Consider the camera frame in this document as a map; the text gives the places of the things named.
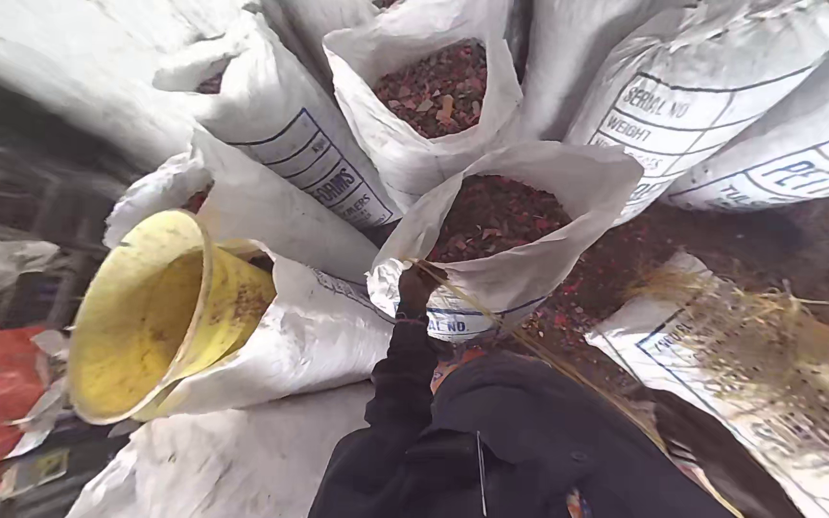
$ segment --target open sack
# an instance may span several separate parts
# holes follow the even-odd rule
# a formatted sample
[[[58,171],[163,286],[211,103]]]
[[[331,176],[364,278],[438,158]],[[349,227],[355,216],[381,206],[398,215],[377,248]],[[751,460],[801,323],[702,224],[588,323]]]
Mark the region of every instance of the open sack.
[[[308,194],[234,147],[201,131],[190,150],[135,182],[107,219],[113,248],[143,219],[183,206],[213,182],[197,217],[215,241],[252,239],[282,256],[359,284],[377,249]]]
[[[645,176],[617,223],[753,124],[829,51],[825,0],[731,0],[662,11],[620,42],[566,143],[621,146]]]
[[[406,0],[369,23],[325,37],[338,104],[389,195],[403,210],[501,144],[501,130],[522,98],[504,40],[509,10],[510,0]],[[371,86],[380,77],[472,38],[486,47],[488,67],[477,125],[428,139],[373,93]]]
[[[304,518],[335,444],[364,428],[369,383],[244,410],[150,421],[70,518]]]
[[[799,88],[667,190],[675,206],[758,210],[829,196],[829,54]]]
[[[542,239],[483,259],[438,264],[453,286],[494,312],[505,326],[517,324],[571,271],[584,250],[610,228],[641,177],[641,166],[617,149],[532,142],[478,159],[465,171],[425,194],[402,218],[373,262],[370,299],[395,313],[398,279],[406,262],[434,248],[462,180],[495,174],[553,194],[572,221]],[[463,341],[492,332],[496,324],[470,302],[441,287],[427,304],[431,336]]]
[[[218,93],[198,93],[222,74]],[[153,86],[212,135],[359,229],[401,215],[341,111],[261,15],[242,12],[218,40],[171,55]]]

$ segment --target sack with holes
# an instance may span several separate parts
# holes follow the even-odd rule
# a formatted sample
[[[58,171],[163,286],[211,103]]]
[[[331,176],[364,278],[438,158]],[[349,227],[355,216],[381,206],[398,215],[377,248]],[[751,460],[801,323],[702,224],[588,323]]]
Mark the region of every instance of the sack with holes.
[[[829,54],[759,121],[674,182],[684,208],[756,210],[829,196]]]
[[[829,518],[829,327],[677,253],[585,336],[731,430],[807,518]]]
[[[667,7],[690,0],[537,0],[523,79],[525,135],[561,140],[597,69],[617,43]]]
[[[394,315],[399,276],[411,260],[426,258],[437,244],[463,179],[500,175],[553,194],[571,222],[537,241],[489,257],[437,263],[451,285],[473,300],[439,288],[427,304],[428,333],[453,342],[494,333],[497,325],[483,311],[493,312],[505,329],[511,327],[532,312],[565,279],[581,253],[610,228],[641,173],[635,159],[619,149],[530,142],[489,153],[425,194],[405,214],[368,274],[370,299]]]
[[[368,379],[386,357],[394,321],[370,303],[366,287],[259,241],[220,246],[243,259],[266,255],[276,296],[243,347],[172,385],[139,416],[202,414],[339,387]]]
[[[372,22],[325,37],[334,94],[357,142],[402,208],[498,147],[517,112],[521,86],[504,40],[511,0],[406,0]],[[372,86],[458,41],[486,50],[486,94],[478,124],[426,138],[389,110]]]
[[[364,428],[370,383],[244,410],[145,423],[67,518],[299,518],[341,438]]]
[[[619,43],[565,142],[622,146],[645,168],[623,223],[782,100],[829,51],[825,0],[662,11]]]
[[[197,217],[214,241],[252,239],[282,256],[349,281],[366,282],[377,248],[346,221],[289,182],[206,134],[190,149],[145,175],[121,197],[107,219],[104,243],[116,247],[140,221],[213,182]]]
[[[169,56],[153,86],[358,229],[401,215],[332,99],[262,16],[243,12],[223,38]]]

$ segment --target hand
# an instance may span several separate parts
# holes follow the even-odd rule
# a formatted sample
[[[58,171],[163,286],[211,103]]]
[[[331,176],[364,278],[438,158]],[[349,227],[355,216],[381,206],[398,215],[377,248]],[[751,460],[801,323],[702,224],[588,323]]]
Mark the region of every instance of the hand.
[[[402,272],[399,277],[399,305],[411,310],[423,312],[427,309],[427,300],[430,294],[440,286],[437,280],[428,274],[425,269],[430,270],[437,277],[444,280],[447,272],[431,265],[427,261],[418,261],[417,264]]]

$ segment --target dried plant material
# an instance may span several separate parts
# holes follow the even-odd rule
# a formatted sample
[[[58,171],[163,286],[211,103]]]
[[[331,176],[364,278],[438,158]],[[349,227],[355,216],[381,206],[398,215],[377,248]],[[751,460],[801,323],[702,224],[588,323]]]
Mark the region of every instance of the dried plant material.
[[[790,451],[829,453],[829,326],[807,311],[813,301],[668,267],[632,292],[685,307],[692,329],[680,343],[712,373],[721,399],[753,406]]]
[[[455,263],[489,257],[537,241],[571,218],[553,194],[498,175],[473,175],[443,221],[428,261]]]
[[[487,78],[485,47],[466,40],[382,77],[373,91],[419,135],[436,138],[478,124]]]
[[[213,76],[204,79],[201,84],[197,85],[197,88],[193,89],[193,91],[206,95],[215,95],[219,93],[219,89],[223,86],[223,74],[226,68],[229,67],[229,63],[230,60],[214,63],[213,68],[219,67],[220,65],[222,65],[222,68],[213,74]]]

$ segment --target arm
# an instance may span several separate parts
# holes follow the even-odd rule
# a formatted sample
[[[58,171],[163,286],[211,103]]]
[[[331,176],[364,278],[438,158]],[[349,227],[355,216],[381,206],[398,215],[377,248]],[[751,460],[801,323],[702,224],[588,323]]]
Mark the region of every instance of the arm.
[[[431,421],[430,382],[437,355],[427,342],[426,307],[437,285],[416,265],[399,279],[401,300],[389,351],[373,369],[376,394],[365,414],[370,426],[334,447],[309,518],[397,514],[392,505],[401,482],[399,466]]]

